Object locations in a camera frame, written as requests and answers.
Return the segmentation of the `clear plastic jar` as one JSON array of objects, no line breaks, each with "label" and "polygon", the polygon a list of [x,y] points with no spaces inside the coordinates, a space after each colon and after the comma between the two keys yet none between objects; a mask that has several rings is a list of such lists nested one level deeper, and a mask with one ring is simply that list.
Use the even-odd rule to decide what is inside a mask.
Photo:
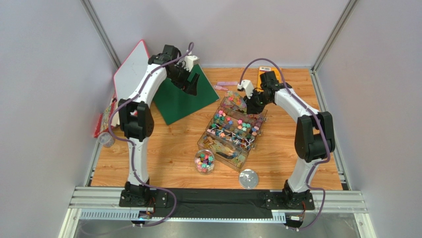
[{"label": "clear plastic jar", "polygon": [[214,171],[215,168],[215,156],[211,150],[202,149],[199,150],[194,157],[194,164],[196,170],[203,174],[207,175]]}]

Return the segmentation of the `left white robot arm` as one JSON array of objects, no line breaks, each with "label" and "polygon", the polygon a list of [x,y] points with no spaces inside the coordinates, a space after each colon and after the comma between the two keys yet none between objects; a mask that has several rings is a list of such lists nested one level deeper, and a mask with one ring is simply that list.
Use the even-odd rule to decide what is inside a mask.
[{"label": "left white robot arm", "polygon": [[165,45],[162,53],[153,55],[148,60],[147,71],[138,87],[128,99],[120,99],[117,113],[124,139],[129,146],[130,173],[125,184],[125,195],[132,196],[145,203],[150,199],[151,185],[147,169],[147,147],[154,129],[151,102],[166,80],[188,95],[197,95],[199,75],[181,63],[185,57],[191,56],[194,43],[190,42],[186,53],[178,48]]}]

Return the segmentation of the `clear compartment candy box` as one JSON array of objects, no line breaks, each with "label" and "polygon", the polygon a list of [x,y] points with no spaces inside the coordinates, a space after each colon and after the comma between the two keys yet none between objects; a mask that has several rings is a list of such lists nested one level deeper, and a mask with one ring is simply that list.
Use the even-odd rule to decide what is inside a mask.
[{"label": "clear compartment candy box", "polygon": [[267,110],[249,115],[226,107],[224,101],[225,96],[200,137],[198,148],[211,150],[215,160],[239,172],[262,133]]}]

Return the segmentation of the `silver metal scoop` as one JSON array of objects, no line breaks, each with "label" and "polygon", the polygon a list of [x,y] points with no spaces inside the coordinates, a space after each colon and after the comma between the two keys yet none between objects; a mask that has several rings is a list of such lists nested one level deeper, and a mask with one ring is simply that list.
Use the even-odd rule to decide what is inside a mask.
[{"label": "silver metal scoop", "polygon": [[243,97],[235,91],[227,91],[225,93],[224,104],[226,107],[231,108],[234,111],[245,113],[247,110],[247,105]]}]

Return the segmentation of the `silver round jar lid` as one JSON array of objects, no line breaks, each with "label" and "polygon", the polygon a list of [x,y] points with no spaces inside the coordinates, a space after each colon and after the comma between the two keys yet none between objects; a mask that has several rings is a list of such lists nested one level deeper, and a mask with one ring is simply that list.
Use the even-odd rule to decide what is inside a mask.
[{"label": "silver round jar lid", "polygon": [[259,183],[259,176],[255,171],[251,169],[245,169],[240,172],[238,180],[239,184],[244,189],[254,189]]}]

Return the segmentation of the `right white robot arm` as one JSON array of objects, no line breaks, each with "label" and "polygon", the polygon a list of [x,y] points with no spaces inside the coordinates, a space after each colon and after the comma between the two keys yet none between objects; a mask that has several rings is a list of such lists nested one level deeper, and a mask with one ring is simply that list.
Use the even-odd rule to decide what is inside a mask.
[{"label": "right white robot arm", "polygon": [[265,72],[260,78],[260,91],[246,79],[240,80],[237,89],[246,93],[248,114],[259,114],[266,105],[275,104],[296,122],[294,147],[298,159],[283,192],[294,198],[304,196],[312,189],[317,168],[330,161],[335,149],[333,117],[307,104],[284,78],[278,80],[274,71]]}]

